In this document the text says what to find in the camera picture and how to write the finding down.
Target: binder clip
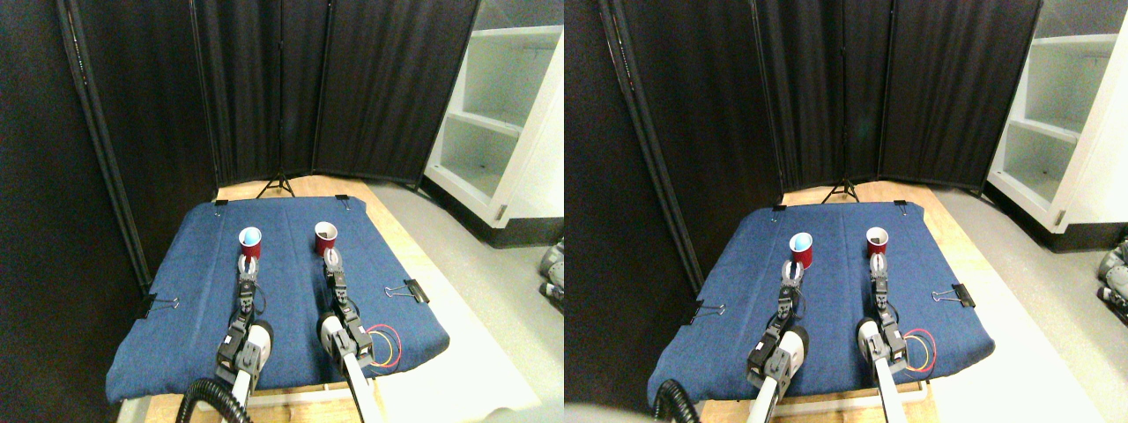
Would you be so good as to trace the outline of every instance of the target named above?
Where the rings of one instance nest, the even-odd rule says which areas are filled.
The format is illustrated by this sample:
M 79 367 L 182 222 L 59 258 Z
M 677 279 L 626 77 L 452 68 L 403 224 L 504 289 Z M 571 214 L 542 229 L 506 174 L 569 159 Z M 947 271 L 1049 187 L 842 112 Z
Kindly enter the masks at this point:
M 703 301 L 703 300 L 697 300 L 697 301 L 694 302 L 694 305 L 695 305 L 695 307 L 693 308 L 693 312 L 686 314 L 686 317 L 682 318 L 682 320 L 681 320 L 681 326 L 693 325 L 694 321 L 697 320 L 698 317 L 713 316 L 713 315 L 723 316 L 724 315 L 724 305 L 720 305 L 720 306 L 705 306 L 705 301 Z M 713 310 L 713 311 L 700 314 L 702 309 Z
M 223 215 L 223 206 L 227 205 L 227 200 L 215 200 L 215 217 Z
M 161 306 L 161 307 L 157 307 L 157 308 L 152 308 L 152 303 L 153 302 L 167 302 L 167 305 Z M 166 308 L 176 309 L 176 308 L 179 308 L 179 307 L 180 307 L 180 298 L 179 297 L 174 298 L 171 300 L 160 300 L 160 299 L 157 299 L 157 294 L 156 293 L 146 294 L 144 298 L 141 299 L 141 307 L 138 308 L 136 318 L 138 319 L 148 318 L 149 314 L 152 312 L 152 311 L 164 310 Z
M 337 194 L 335 196 L 337 197 L 337 201 L 345 203 L 345 210 L 352 210 L 352 208 L 349 206 L 349 195 Z
M 407 290 L 411 293 L 397 293 L 396 291 L 399 290 Z M 415 302 L 428 302 L 428 303 L 431 302 L 431 299 L 428 298 L 426 293 L 423 292 L 423 287 L 420 287 L 420 283 L 414 279 L 404 281 L 404 285 L 399 288 L 384 287 L 384 294 L 388 296 L 388 298 L 412 297 L 415 298 Z
M 955 292 L 955 298 L 944 298 L 944 294 Z M 971 293 L 968 289 L 963 287 L 962 283 L 952 284 L 952 289 L 944 292 L 932 291 L 932 300 L 940 301 L 959 301 L 963 307 L 976 307 L 976 301 L 971 299 Z

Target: shelf compartment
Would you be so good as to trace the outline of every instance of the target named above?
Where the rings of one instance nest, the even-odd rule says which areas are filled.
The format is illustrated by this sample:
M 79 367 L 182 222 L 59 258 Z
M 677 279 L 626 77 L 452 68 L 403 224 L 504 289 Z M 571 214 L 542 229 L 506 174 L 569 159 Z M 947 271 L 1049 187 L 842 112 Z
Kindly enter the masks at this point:
M 475 32 L 466 50 L 461 112 L 525 126 L 561 30 L 552 26 Z
M 1108 58 L 1117 43 L 1117 34 L 1070 35 L 1064 37 L 1034 38 L 1033 49 L 1052 49 L 1069 54 Z
M 1065 129 L 1063 126 L 1059 126 L 1058 124 L 1063 123 L 1060 121 L 1054 122 L 1054 123 L 1057 123 L 1057 124 L 1043 123 L 1043 122 L 1038 122 L 1038 121 L 1033 121 L 1033 120 L 1029 120 L 1029 118 L 1012 118 L 1011 120 L 1011 125 L 1012 126 L 1021 126 L 1021 127 L 1024 127 L 1024 129 L 1030 130 L 1030 131 L 1039 132 L 1039 133 L 1041 133 L 1043 135 L 1049 135 L 1049 136 L 1056 138 L 1058 140 L 1061 140 L 1064 142 L 1068 142 L 1070 144 L 1076 144 L 1077 143 L 1077 139 L 1081 138 L 1081 133 L 1067 130 L 1067 129 Z
M 1116 38 L 1102 34 L 1034 39 L 1026 64 L 1025 117 L 1082 132 Z
M 1077 147 L 1076 138 L 1063 136 L 1059 131 L 1049 125 L 1014 120 L 1006 133 L 1003 171 L 1037 193 L 1046 203 L 1054 202 L 1073 150 Z
M 439 164 L 481 191 L 485 197 L 493 197 L 517 148 L 517 140 L 518 136 L 474 122 L 448 118 L 443 125 Z
M 518 28 L 479 29 L 470 33 L 472 41 L 501 44 L 512 49 L 556 49 L 556 41 L 564 32 L 563 25 Z
M 490 116 L 483 116 L 475 113 L 452 111 L 447 113 L 447 116 L 451 118 L 457 118 L 459 121 L 473 125 L 478 125 L 494 132 L 501 132 L 505 135 L 513 138 L 521 136 L 521 131 L 523 131 L 521 126 L 514 125 L 503 120 L 497 120 Z

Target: red wire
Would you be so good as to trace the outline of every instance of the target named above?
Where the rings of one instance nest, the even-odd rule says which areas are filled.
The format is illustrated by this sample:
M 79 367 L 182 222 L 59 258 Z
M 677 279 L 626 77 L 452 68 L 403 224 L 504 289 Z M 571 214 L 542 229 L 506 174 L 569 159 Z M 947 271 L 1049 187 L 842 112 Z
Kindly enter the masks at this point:
M 384 327 L 387 327 L 387 328 L 391 329 L 391 333 L 396 335 L 396 344 L 397 344 L 396 345 L 396 351 L 397 351 L 397 353 L 396 353 L 396 360 L 393 361 L 393 362 L 390 362 L 390 363 L 388 363 L 388 364 L 385 364 L 385 365 L 379 365 L 379 364 L 376 364 L 376 363 L 372 363 L 372 365 L 376 365 L 378 368 L 391 368 L 391 367 L 396 367 L 396 364 L 399 363 L 399 359 L 402 356 L 404 356 L 404 342 L 403 342 L 403 340 L 399 338 L 399 332 L 396 332 L 395 327 L 391 327 L 391 326 L 388 326 L 388 325 L 385 325 L 385 324 L 379 324 L 379 325 L 372 326 L 372 327 L 368 328 L 368 331 L 364 331 L 364 332 L 371 333 L 372 329 L 374 329 L 377 327 L 380 327 L 380 326 L 384 326 Z
M 933 365 L 936 365 L 936 359 L 940 356 L 940 352 L 936 351 L 936 338 L 933 337 L 932 333 L 929 333 L 926 329 L 916 328 L 916 329 L 906 332 L 905 336 L 913 335 L 914 332 L 918 332 L 918 331 L 922 332 L 922 333 L 924 333 L 925 335 L 928 335 L 928 341 L 932 342 L 932 364 L 928 364 L 928 367 L 918 370 L 918 372 L 924 373 L 924 372 L 927 372 L 927 371 L 932 370 Z

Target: white metal bar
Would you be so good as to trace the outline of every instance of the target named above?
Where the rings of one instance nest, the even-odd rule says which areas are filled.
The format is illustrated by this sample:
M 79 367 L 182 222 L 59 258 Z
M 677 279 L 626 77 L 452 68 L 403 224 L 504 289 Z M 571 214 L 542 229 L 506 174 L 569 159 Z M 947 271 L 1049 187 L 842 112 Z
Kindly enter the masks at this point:
M 748 423 L 767 423 L 772 414 L 772 406 L 778 400 L 775 395 L 776 381 L 772 378 L 764 378 L 760 393 L 752 402 L 751 411 L 748 412 Z
M 360 412 L 360 420 L 364 423 L 379 423 L 384 421 L 380 415 L 380 408 L 376 405 L 376 398 L 372 397 L 372 385 L 369 384 L 368 379 L 364 379 L 364 372 L 360 369 L 360 363 L 356 362 L 356 356 L 353 354 L 345 354 L 345 378 L 349 379 L 349 386 L 352 387 L 353 399 L 356 400 L 356 411 Z
M 873 361 L 878 373 L 878 391 L 881 393 L 881 406 L 885 409 L 885 421 L 889 423 L 908 423 L 905 418 L 905 406 L 897 393 L 893 373 L 889 371 L 889 362 L 884 358 Z

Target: white cabinet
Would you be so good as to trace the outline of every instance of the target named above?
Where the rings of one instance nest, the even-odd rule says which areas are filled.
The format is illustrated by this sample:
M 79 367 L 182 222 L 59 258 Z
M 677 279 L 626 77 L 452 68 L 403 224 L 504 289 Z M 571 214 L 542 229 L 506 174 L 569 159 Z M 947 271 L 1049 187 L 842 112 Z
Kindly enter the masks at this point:
M 564 217 L 564 27 L 475 30 L 424 175 L 491 228 Z
M 1117 19 L 1123 34 L 1123 8 Z M 987 180 L 1049 233 L 1128 222 L 1128 43 L 1118 38 L 1050 36 L 1030 46 Z

